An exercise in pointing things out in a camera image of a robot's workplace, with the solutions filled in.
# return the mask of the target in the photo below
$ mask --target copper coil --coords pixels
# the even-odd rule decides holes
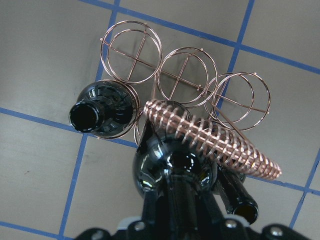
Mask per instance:
[[[203,119],[198,124],[195,116],[187,121],[186,113],[178,116],[173,107],[159,100],[147,101],[143,112],[156,126],[176,138],[183,137],[182,142],[190,141],[190,147],[196,146],[198,152],[219,165],[268,180],[282,174],[277,163],[230,129],[214,126],[212,122],[204,129]]]

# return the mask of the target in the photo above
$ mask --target bottle neck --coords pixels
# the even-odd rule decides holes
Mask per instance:
[[[96,101],[79,101],[70,110],[69,120],[74,129],[89,133],[101,127],[107,111]]]

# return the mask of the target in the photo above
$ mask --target spiral wire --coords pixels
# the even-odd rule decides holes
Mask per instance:
[[[274,180],[282,174],[277,163],[230,129],[214,126],[212,122],[204,129],[205,120],[195,123],[197,118],[193,116],[187,121],[187,112],[179,116],[177,109],[155,99],[147,101],[143,112],[155,126],[174,134],[175,138],[183,137],[183,143],[190,141],[190,147],[196,146],[198,153],[219,165],[267,180]]]

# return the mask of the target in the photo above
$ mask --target metal screw head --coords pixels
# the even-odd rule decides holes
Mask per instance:
[[[273,235],[273,236],[282,236],[284,234],[284,232],[281,230],[280,227],[277,227],[277,226],[273,226],[270,228],[270,233]]]
[[[103,237],[104,237],[104,232],[101,230],[98,230],[91,236],[91,240],[100,240]]]
[[[143,229],[145,229],[146,225],[143,221],[139,221],[134,225],[134,230],[136,231],[141,231]]]
[[[237,222],[235,220],[228,219],[227,221],[225,221],[225,226],[229,229],[233,229],[237,227]]]

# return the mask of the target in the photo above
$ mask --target gray surface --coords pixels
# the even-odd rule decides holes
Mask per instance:
[[[96,78],[99,39],[107,30],[112,13],[103,2],[113,3],[106,0],[94,6],[75,0],[0,0],[0,111],[5,113],[0,113],[1,239],[51,236],[61,240],[64,236],[74,238],[93,226],[114,233],[120,219],[141,213],[143,201],[131,174],[135,149],[119,141],[89,136],[79,151],[82,135],[65,130],[69,129],[70,107],[82,88]],[[161,39],[164,56],[180,47],[203,48],[216,60],[222,73],[227,71],[234,51],[227,46],[230,42],[216,43],[198,37],[197,31],[236,41],[247,4],[248,1],[222,0],[204,1],[201,5],[192,1],[121,0],[114,21],[148,22]],[[256,0],[243,44],[298,61],[301,68],[303,64],[319,67],[319,7],[316,0]],[[173,30],[176,25],[162,26],[166,22],[161,20],[196,31],[189,34]],[[320,75],[274,58],[240,51],[234,68],[257,72],[270,88],[270,114],[260,126],[245,134],[283,169],[283,175],[274,184],[246,180],[245,186],[260,209],[252,227],[260,231],[262,226],[274,222],[292,225],[297,217],[294,228],[317,239],[320,172],[319,167],[312,167],[320,147]],[[196,67],[189,73],[201,74]],[[103,73],[103,78],[110,77]],[[142,104],[149,99],[151,87],[151,82],[136,87]],[[248,101],[248,89],[235,83],[230,84],[227,95]],[[256,95],[255,104],[262,108],[265,96],[259,89]],[[223,109],[231,117],[243,112],[227,104]],[[195,112],[201,114],[203,109]],[[123,138],[134,141],[132,132]],[[76,165],[79,173],[76,168],[72,180],[81,150],[82,164]],[[74,195],[71,191],[67,201],[69,187],[75,183]],[[301,201],[303,191],[314,194],[306,194]],[[65,231],[62,219],[66,221]]]

